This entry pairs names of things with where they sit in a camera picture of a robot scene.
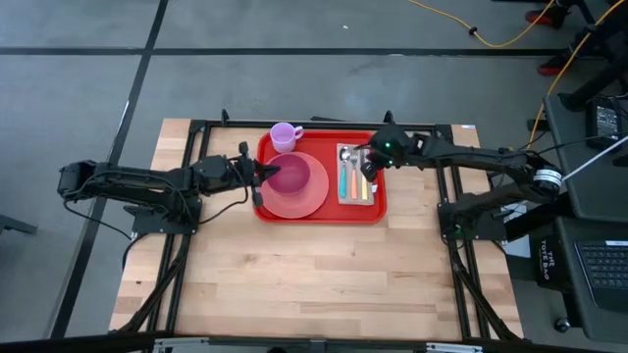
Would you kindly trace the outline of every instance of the pink bowl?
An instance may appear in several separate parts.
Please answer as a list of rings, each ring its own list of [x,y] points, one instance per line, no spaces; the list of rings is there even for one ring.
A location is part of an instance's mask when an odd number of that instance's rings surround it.
[[[281,154],[268,161],[268,164],[281,167],[280,171],[266,181],[277,193],[283,195],[299,193],[310,180],[310,167],[296,154]]]

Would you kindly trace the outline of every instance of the keyboard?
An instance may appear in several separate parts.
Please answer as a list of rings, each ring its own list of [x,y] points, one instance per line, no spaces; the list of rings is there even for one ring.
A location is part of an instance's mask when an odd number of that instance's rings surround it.
[[[628,241],[578,241],[576,250],[596,305],[628,312]]]

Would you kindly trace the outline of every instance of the red tray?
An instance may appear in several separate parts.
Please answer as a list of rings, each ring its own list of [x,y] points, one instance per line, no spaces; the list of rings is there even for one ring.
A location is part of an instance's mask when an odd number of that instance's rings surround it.
[[[296,142],[295,152],[307,153],[323,164],[330,179],[330,189],[323,205],[313,214],[297,220],[288,220],[275,216],[265,207],[255,208],[257,217],[266,222],[282,223],[319,223],[319,224],[374,224],[386,214],[386,186],[384,173],[378,171],[375,204],[372,206],[349,206],[338,202],[338,173],[336,170],[336,145],[338,143],[363,144],[371,138],[365,131],[305,131]],[[267,163],[279,153],[273,148],[271,136],[265,134],[257,146],[257,160]]]

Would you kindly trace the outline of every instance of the spoon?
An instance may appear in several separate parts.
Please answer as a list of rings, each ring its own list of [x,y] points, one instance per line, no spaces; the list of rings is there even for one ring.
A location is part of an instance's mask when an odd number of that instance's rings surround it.
[[[342,161],[342,170],[340,172],[340,197],[346,197],[346,163],[351,157],[351,151],[348,146],[343,146],[339,152],[339,158]]]

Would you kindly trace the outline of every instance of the concrete floor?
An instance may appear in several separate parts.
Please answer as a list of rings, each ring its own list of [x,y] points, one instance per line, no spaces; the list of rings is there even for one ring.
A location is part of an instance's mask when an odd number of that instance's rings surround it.
[[[157,4],[2,0],[0,47],[143,47]],[[595,15],[604,9],[601,2],[591,5]],[[525,11],[539,6],[447,0],[438,7],[501,42],[525,26]],[[515,47],[562,47],[582,24],[574,14],[563,29],[534,28]],[[458,24],[403,0],[171,0],[156,46],[482,48]],[[163,119],[216,118],[222,108],[233,119],[318,115],[369,122],[380,121],[390,109],[401,122],[476,125],[486,147],[519,145],[527,141],[525,121],[534,117],[551,83],[535,72],[545,59],[153,57],[121,164],[150,165]],[[0,341],[48,334],[83,225],[62,208],[55,192],[58,169],[81,159],[106,159],[138,62],[135,56],[0,56],[0,162],[5,166],[0,214],[39,226],[37,235],[11,231],[0,236]],[[572,90],[601,65],[577,63],[559,90]],[[539,144],[549,146],[550,137]],[[87,206],[79,208],[86,211]],[[131,217],[119,203],[108,203],[103,221],[131,228]],[[106,332],[126,244],[107,228],[99,231],[68,335]],[[530,282],[527,264],[511,265],[515,274],[523,274],[513,275],[513,283],[517,302],[525,308],[520,312],[528,338],[626,350],[592,342],[579,329],[553,331],[553,319],[564,311],[560,298]]]

